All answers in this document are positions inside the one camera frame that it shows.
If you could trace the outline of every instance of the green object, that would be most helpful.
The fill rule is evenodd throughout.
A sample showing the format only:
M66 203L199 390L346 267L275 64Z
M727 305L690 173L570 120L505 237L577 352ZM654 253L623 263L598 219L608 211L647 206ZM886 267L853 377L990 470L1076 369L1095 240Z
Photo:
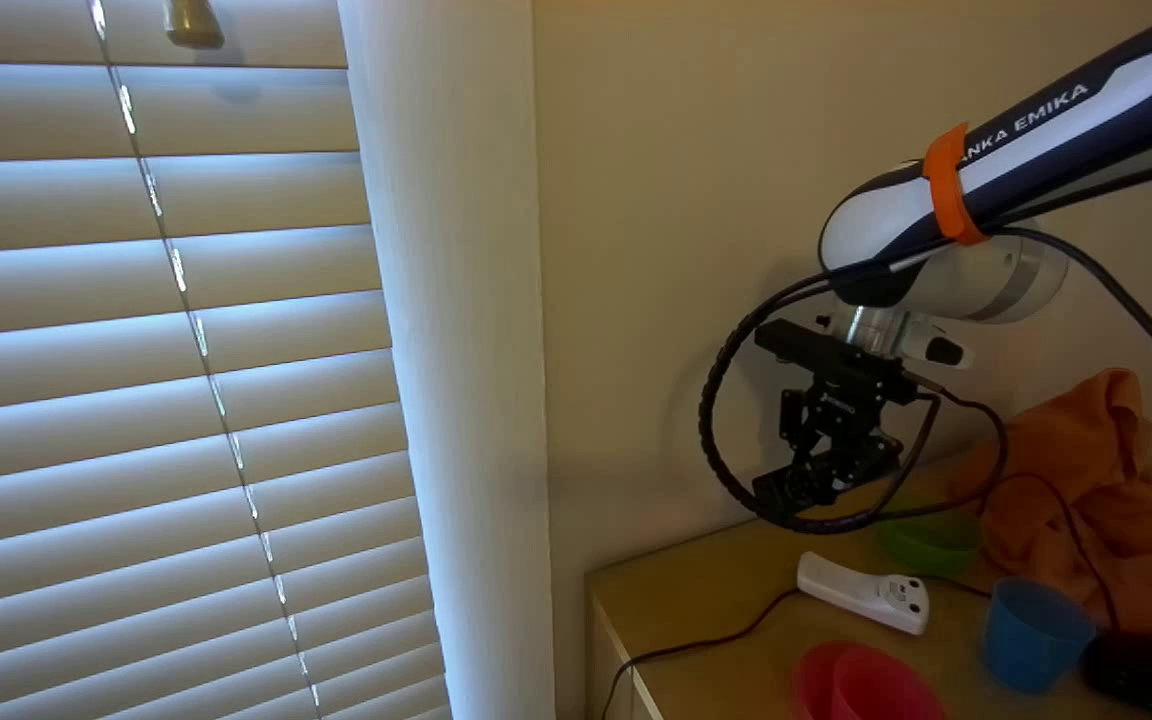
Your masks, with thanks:
M914 575L963 575L978 563L972 517L891 519L877 540Z

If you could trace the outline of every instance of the orange band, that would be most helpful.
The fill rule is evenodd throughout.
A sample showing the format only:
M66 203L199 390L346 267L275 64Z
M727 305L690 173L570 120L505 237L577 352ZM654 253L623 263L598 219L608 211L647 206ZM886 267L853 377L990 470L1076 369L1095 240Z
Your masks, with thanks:
M926 155L926 174L934 184L934 211L935 211L939 237L948 242L981 242L984 240L984 232L978 228L972 206L963 201L963 178L961 178L963 155L967 155L967 122L935 136L935 145Z

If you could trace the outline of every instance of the window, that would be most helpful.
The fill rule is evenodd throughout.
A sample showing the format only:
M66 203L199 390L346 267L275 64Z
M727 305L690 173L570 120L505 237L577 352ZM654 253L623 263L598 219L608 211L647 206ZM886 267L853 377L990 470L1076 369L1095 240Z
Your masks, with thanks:
M332 0L0 0L0 714L447 714Z

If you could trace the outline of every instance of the white remote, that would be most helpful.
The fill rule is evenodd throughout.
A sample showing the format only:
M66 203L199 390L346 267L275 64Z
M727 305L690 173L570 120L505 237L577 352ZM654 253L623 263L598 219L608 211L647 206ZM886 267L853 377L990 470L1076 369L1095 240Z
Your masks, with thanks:
M926 635L927 615L934 615L934 599L927 599L926 579L853 570L853 569L831 563L818 551L799 556L796 582L799 582L799 592L808 592L824 604L850 608L855 615L901 626L909 635Z

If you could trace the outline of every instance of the orange cloth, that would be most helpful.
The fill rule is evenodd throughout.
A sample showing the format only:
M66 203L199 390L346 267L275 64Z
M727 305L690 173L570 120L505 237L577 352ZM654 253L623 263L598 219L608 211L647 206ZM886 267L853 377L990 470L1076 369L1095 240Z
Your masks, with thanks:
M1152 630L1152 466L1149 419L1134 370L1099 370L1007 423L1007 470L981 510L995 569L1034 575L1109 619L1104 595L1062 510L1063 496L1089 561L1104 575L1122 626ZM991 465L991 444L967 454L957 492Z

